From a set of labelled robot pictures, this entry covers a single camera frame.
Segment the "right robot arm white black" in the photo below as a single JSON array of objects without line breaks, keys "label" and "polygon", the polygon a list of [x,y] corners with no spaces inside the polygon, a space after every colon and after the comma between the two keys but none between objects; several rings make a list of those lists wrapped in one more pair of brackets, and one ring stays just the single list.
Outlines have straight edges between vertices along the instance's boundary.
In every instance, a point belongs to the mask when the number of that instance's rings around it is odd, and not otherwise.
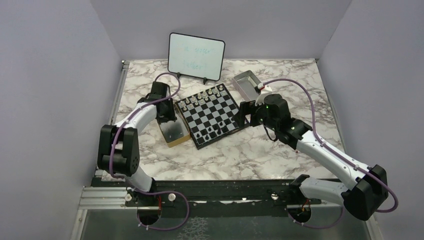
[{"label": "right robot arm white black", "polygon": [[367,221],[388,198],[387,172],[380,165],[362,163],[327,143],[313,128],[291,116],[288,102],[280,94],[262,94],[256,100],[240,103],[234,119],[244,126],[250,116],[250,126],[272,130],[274,141],[308,155],[332,172],[340,183],[299,176],[291,183],[289,199],[300,204],[306,199],[319,199],[344,206],[355,218]]}]

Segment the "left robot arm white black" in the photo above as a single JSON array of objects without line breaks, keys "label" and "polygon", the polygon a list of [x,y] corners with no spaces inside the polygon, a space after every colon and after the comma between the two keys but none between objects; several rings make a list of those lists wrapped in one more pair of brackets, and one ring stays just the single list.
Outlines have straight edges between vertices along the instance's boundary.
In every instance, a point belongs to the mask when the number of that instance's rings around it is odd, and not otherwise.
[{"label": "left robot arm white black", "polygon": [[97,167],[113,178],[124,179],[139,191],[138,199],[144,205],[152,205],[157,191],[155,180],[140,167],[139,133],[152,121],[163,124],[176,119],[170,86],[153,82],[150,93],[138,100],[128,116],[100,129]]}]

